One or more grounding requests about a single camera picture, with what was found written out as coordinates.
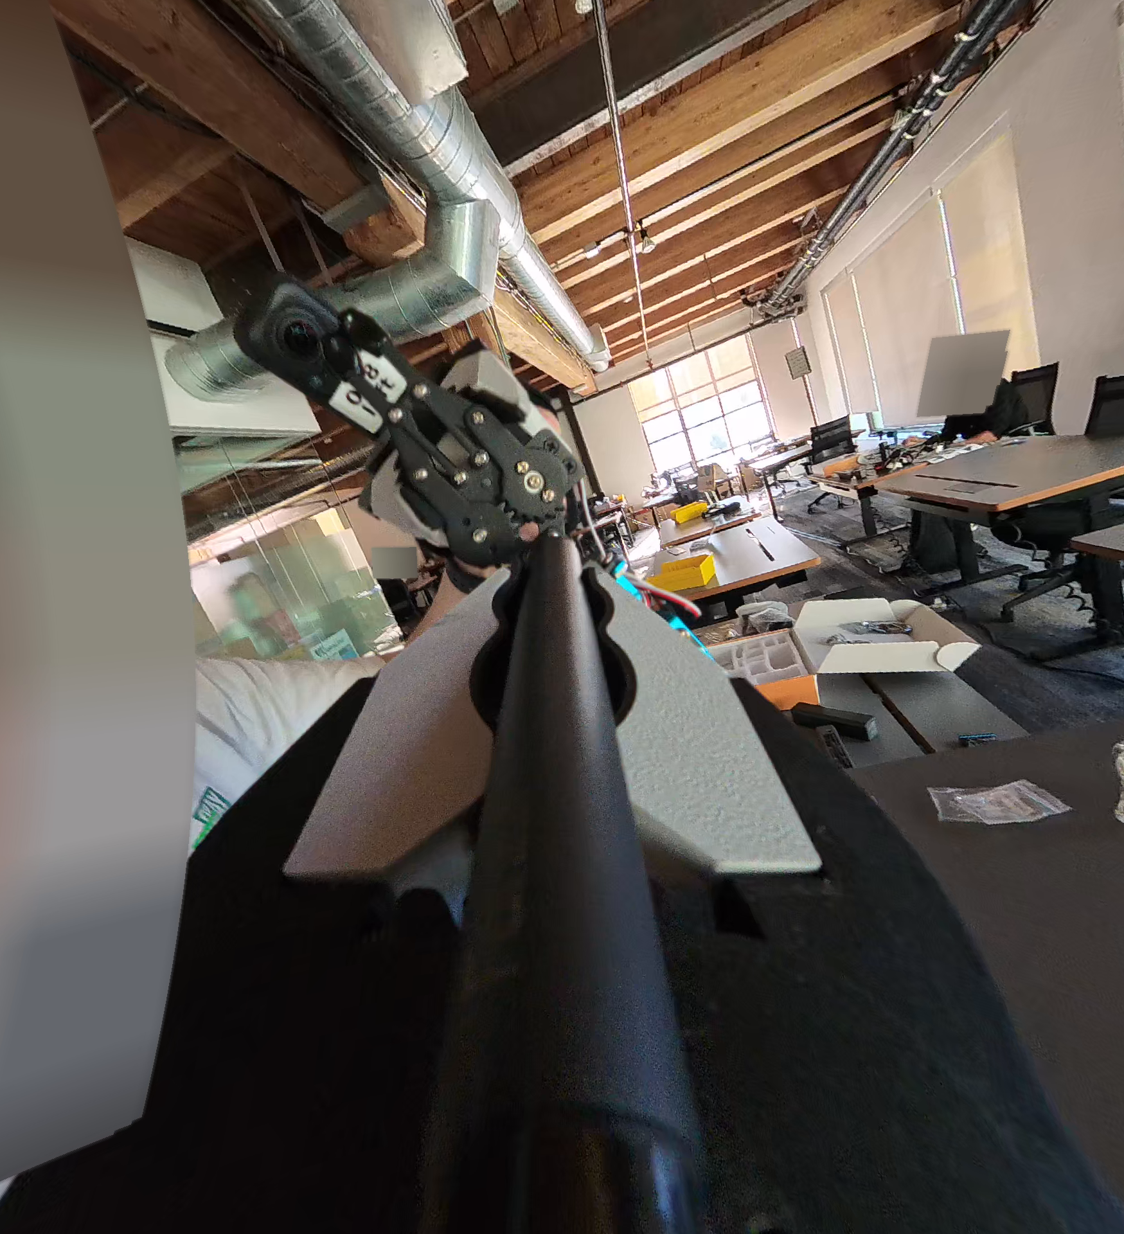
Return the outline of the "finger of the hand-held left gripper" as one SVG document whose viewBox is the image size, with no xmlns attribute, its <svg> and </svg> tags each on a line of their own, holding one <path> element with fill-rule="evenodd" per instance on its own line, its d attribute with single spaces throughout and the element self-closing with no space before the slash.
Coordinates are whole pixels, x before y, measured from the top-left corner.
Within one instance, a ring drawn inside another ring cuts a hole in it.
<svg viewBox="0 0 1124 1234">
<path fill-rule="evenodd" d="M 521 432 L 547 427 L 547 407 L 533 399 L 492 349 L 465 349 L 439 378 L 439 387 L 492 410 L 494 418 L 508 427 Z"/>
<path fill-rule="evenodd" d="M 447 549 L 449 539 L 443 517 L 436 513 L 419 516 L 407 503 L 407 496 L 415 496 L 415 492 L 403 487 L 396 452 L 378 452 L 369 461 L 369 483 L 356 498 L 359 507 L 371 517 L 409 535 L 423 549 Z"/>
</svg>

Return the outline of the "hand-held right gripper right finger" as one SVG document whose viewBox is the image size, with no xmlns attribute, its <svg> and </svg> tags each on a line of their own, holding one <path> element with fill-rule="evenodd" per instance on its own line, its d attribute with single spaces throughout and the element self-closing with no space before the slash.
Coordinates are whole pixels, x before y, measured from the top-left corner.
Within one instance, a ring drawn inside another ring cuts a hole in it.
<svg viewBox="0 0 1124 1234">
<path fill-rule="evenodd" d="M 607 572 L 602 634 L 631 671 L 617 720 L 636 835 L 651 877 L 818 873 L 818 851 L 727 673 Z"/>
</svg>

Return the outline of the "dark desk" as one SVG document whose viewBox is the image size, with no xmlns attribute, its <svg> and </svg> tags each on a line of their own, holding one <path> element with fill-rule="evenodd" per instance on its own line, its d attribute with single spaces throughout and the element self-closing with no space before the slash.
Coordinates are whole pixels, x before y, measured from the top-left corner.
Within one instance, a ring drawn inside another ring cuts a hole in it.
<svg viewBox="0 0 1124 1234">
<path fill-rule="evenodd" d="M 859 769 L 980 946 L 1056 1112 L 1124 1202 L 1124 718 Z M 1067 811 L 956 824 L 928 789 L 1027 780 Z"/>
</svg>

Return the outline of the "silver spiral air duct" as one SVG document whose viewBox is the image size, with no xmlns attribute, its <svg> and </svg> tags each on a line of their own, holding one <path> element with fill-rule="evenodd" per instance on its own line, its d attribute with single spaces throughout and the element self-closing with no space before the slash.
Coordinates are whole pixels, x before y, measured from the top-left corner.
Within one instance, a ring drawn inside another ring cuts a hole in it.
<svg viewBox="0 0 1124 1234">
<path fill-rule="evenodd" d="M 590 371 L 607 371 L 613 358 L 602 329 L 588 329 L 558 284 L 527 229 L 511 179 L 455 87 L 462 49 L 443 6 L 423 2 L 398 19 L 391 8 L 375 8 L 367 22 L 373 46 L 362 39 L 353 5 L 249 2 L 249 8 L 334 112 L 423 192 L 424 218 L 434 204 L 496 208 L 496 270 L 507 272 L 527 305 Z"/>
<path fill-rule="evenodd" d="M 392 346 L 443 332 L 492 302 L 499 231 L 501 218 L 489 200 L 434 204 L 423 247 L 391 268 L 331 287 L 309 287 L 271 272 L 233 317 L 172 343 L 164 354 L 165 376 L 205 402 L 233 399 L 237 390 L 260 388 L 273 378 L 243 357 L 233 325 L 246 305 L 281 276 L 307 284 L 336 310 L 351 306 L 373 317 Z"/>
</svg>

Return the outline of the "person's left hand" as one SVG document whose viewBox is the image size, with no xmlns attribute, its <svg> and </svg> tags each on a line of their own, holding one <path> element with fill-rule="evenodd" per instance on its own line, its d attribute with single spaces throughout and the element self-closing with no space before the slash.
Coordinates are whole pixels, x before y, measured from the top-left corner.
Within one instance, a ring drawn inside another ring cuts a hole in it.
<svg viewBox="0 0 1124 1234">
<path fill-rule="evenodd" d="M 505 566 L 469 566 L 449 556 L 445 563 L 445 575 L 439 579 L 439 587 L 434 595 L 434 602 L 424 618 L 416 623 L 416 628 L 407 634 L 405 643 L 412 645 L 419 642 L 432 625 L 438 625 L 449 618 L 462 602 L 483 589 L 487 580 L 505 580 L 508 570 Z"/>
</svg>

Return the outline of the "ceiling sprinkler pipe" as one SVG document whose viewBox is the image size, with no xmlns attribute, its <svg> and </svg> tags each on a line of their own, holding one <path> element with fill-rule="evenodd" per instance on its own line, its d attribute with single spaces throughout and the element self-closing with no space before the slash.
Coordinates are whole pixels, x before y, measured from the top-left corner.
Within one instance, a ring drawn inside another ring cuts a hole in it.
<svg viewBox="0 0 1124 1234">
<path fill-rule="evenodd" d="M 611 30 L 609 30 L 609 17 L 607 17 L 604 2 L 593 2 L 590 15 L 593 15 L 593 28 L 595 28 L 595 44 L 598 44 L 598 51 L 600 51 L 604 99 L 607 99 L 607 109 L 609 109 L 609 117 L 611 117 L 611 141 L 613 141 L 613 151 L 615 151 L 615 171 L 617 171 L 617 181 L 619 181 L 622 210 L 625 217 L 625 248 L 627 248 L 627 260 L 631 266 L 631 292 L 634 292 L 634 305 L 636 305 L 636 313 L 638 313 L 638 330 L 642 336 L 644 357 L 649 358 L 644 297 L 642 297 L 640 270 L 638 270 L 638 225 L 636 225 L 636 217 L 631 210 L 627 162 L 625 162 L 625 149 L 622 143 L 622 112 L 619 112 L 619 99 L 617 99 L 617 88 L 615 88 Z"/>
</svg>

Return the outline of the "blue and black toy robot arm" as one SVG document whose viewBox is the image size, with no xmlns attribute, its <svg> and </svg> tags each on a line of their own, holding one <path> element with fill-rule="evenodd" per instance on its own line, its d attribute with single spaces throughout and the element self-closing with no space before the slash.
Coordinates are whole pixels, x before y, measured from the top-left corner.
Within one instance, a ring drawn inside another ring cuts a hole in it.
<svg viewBox="0 0 1124 1234">
<path fill-rule="evenodd" d="M 541 432 L 521 432 L 492 410 L 424 378 L 394 348 L 405 376 L 402 423 L 378 435 L 378 452 L 396 452 L 407 503 L 445 523 L 445 561 L 505 566 L 520 572 L 535 544 L 556 535 L 579 542 L 580 561 L 595 561 L 619 587 L 663 621 L 703 643 L 681 621 L 683 602 L 636 579 L 595 527 L 586 475 L 547 414 Z"/>
</svg>

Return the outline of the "black ceiling pipes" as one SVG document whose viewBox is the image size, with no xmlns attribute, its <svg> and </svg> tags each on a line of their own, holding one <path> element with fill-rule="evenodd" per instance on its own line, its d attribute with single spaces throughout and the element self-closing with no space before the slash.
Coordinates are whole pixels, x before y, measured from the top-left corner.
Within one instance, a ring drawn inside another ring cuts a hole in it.
<svg viewBox="0 0 1124 1234">
<path fill-rule="evenodd" d="M 946 54 L 896 109 L 880 147 L 839 198 L 828 221 L 821 222 L 793 266 L 757 301 L 756 313 L 762 321 L 773 323 L 803 313 L 804 284 L 816 268 L 872 205 L 900 164 L 911 159 L 913 149 L 933 127 L 956 88 L 981 76 L 985 64 L 996 59 L 992 51 L 996 39 L 1011 26 L 1028 23 L 1033 14 L 1035 2 L 974 2 L 966 22 L 956 30 Z"/>
</svg>

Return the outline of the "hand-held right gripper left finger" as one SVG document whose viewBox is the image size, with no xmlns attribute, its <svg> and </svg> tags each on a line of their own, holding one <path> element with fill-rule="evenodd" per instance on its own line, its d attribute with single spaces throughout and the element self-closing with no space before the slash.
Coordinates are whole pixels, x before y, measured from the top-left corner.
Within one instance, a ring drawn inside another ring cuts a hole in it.
<svg viewBox="0 0 1124 1234">
<path fill-rule="evenodd" d="M 496 632 L 487 580 L 373 679 L 284 864 L 291 881 L 465 881 L 492 732 L 471 671 Z"/>
</svg>

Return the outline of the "person's white shirt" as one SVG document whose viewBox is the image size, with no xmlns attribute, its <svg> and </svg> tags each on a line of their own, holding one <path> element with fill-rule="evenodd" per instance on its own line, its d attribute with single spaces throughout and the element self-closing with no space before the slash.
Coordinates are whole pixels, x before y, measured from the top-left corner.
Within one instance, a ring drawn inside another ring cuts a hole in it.
<svg viewBox="0 0 1124 1234">
<path fill-rule="evenodd" d="M 190 851 L 382 656 L 340 661 L 197 658 Z"/>
</svg>

